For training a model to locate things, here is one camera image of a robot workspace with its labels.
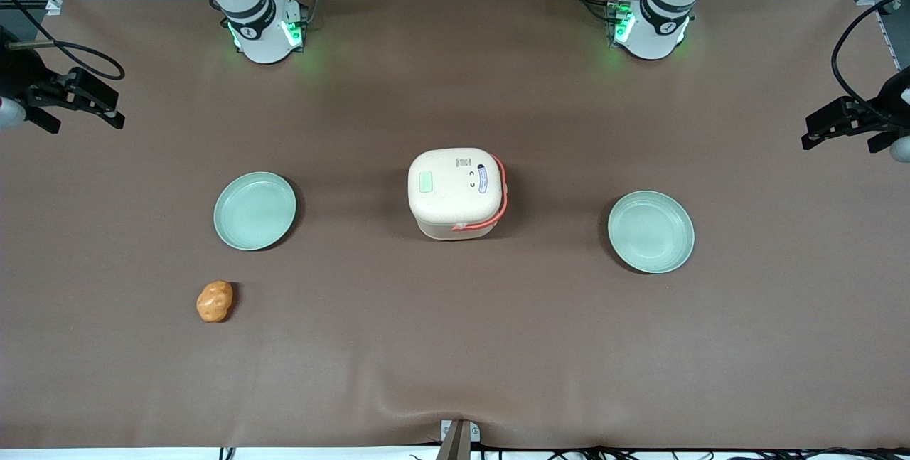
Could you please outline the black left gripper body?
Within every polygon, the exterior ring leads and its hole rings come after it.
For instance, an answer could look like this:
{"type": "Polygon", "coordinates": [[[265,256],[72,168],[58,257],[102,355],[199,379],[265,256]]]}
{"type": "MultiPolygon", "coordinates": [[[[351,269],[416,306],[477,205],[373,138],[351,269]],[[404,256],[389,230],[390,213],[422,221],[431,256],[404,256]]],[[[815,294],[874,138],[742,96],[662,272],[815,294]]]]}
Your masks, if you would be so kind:
{"type": "Polygon", "coordinates": [[[893,75],[884,82],[877,96],[858,98],[857,120],[861,132],[889,132],[907,134],[909,129],[909,69],[893,75]]]}

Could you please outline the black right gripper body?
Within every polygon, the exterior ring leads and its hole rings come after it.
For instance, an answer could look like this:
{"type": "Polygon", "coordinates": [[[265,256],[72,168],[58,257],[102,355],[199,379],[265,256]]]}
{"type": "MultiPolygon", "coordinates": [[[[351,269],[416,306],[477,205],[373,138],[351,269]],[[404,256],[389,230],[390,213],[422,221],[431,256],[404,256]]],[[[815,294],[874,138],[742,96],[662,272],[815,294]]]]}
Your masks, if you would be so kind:
{"type": "Polygon", "coordinates": [[[26,106],[64,107],[71,103],[64,77],[46,67],[39,48],[53,44],[48,40],[23,41],[10,30],[1,33],[1,94],[16,98],[26,106]]]}

